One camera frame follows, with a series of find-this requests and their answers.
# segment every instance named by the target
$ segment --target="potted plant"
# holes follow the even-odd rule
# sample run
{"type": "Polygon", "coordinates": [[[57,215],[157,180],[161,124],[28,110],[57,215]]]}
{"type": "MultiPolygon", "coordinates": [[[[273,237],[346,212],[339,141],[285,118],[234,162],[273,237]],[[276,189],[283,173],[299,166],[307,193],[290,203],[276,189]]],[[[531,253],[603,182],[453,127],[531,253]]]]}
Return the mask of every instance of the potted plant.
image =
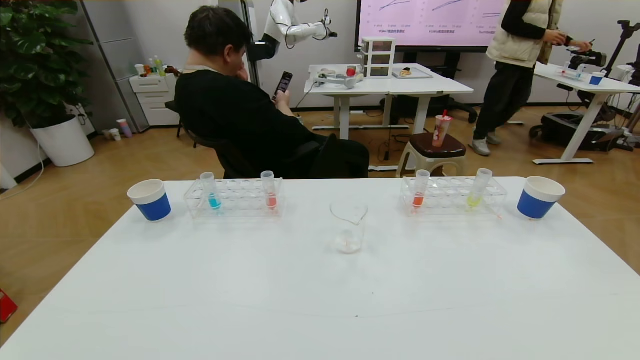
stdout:
{"type": "Polygon", "coordinates": [[[14,126],[28,126],[59,167],[94,155],[67,112],[89,103],[81,95],[88,75],[78,69],[85,60],[74,48],[93,43],[66,36],[74,25],[60,18],[77,11],[75,1],[0,1],[0,109],[14,126]]]}

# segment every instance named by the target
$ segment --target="dark hair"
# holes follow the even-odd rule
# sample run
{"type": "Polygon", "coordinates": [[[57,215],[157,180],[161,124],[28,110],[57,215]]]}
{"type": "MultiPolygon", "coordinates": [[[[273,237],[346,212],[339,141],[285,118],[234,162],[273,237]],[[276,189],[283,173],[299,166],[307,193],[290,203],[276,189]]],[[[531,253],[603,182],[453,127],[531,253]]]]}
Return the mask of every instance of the dark hair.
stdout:
{"type": "Polygon", "coordinates": [[[234,12],[217,6],[194,11],[184,32],[187,46],[206,56],[222,55],[228,45],[240,51],[252,39],[251,30],[234,12]]]}

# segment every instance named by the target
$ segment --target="ear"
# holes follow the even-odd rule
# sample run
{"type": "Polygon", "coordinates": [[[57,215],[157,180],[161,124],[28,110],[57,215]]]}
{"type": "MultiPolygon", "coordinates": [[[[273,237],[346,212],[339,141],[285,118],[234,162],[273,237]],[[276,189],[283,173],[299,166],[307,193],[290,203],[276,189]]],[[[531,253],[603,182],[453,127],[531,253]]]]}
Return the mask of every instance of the ear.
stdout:
{"type": "Polygon", "coordinates": [[[225,60],[225,62],[231,62],[231,55],[234,52],[234,46],[233,45],[227,45],[225,47],[225,50],[223,51],[222,57],[225,60]]]}

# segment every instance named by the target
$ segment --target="man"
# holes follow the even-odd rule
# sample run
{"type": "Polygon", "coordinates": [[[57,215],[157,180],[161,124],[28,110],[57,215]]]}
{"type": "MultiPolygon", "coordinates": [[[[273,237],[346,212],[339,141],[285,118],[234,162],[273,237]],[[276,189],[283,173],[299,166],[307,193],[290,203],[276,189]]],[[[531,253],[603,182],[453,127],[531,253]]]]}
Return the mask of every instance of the man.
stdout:
{"type": "MultiPolygon", "coordinates": [[[[231,10],[202,6],[191,14],[184,38],[189,57],[175,88],[184,125],[204,139],[230,141],[260,172],[304,177],[317,153],[295,164],[284,160],[306,143],[324,145],[326,137],[300,124],[289,108],[288,91],[278,92],[272,102],[247,81],[243,56],[252,34],[246,24],[231,10]]],[[[367,177],[367,148],[347,140],[340,141],[340,148],[351,175],[367,177]]]]}
{"type": "Polygon", "coordinates": [[[557,30],[563,1],[507,0],[502,26],[487,50],[496,61],[496,73],[486,89],[471,143],[477,154],[489,156],[487,143],[501,143],[495,130],[527,103],[536,61],[547,63],[553,45],[591,49],[590,43],[575,41],[557,30]]]}

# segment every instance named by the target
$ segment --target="drawer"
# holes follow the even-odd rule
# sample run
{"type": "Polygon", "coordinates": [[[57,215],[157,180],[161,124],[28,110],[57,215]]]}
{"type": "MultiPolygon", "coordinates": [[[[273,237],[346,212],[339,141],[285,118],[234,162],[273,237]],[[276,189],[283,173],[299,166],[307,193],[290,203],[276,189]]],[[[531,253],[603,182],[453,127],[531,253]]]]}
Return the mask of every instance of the drawer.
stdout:
{"type": "Polygon", "coordinates": [[[164,107],[163,102],[156,104],[141,104],[147,116],[149,126],[165,126],[180,124],[180,116],[164,107]]]}
{"type": "Polygon", "coordinates": [[[138,101],[140,104],[150,104],[150,103],[166,103],[167,101],[173,101],[174,96],[170,92],[142,92],[136,94],[138,96],[138,101]]]}
{"type": "Polygon", "coordinates": [[[169,92],[166,79],[157,76],[152,78],[131,78],[129,80],[133,92],[169,92]]]}

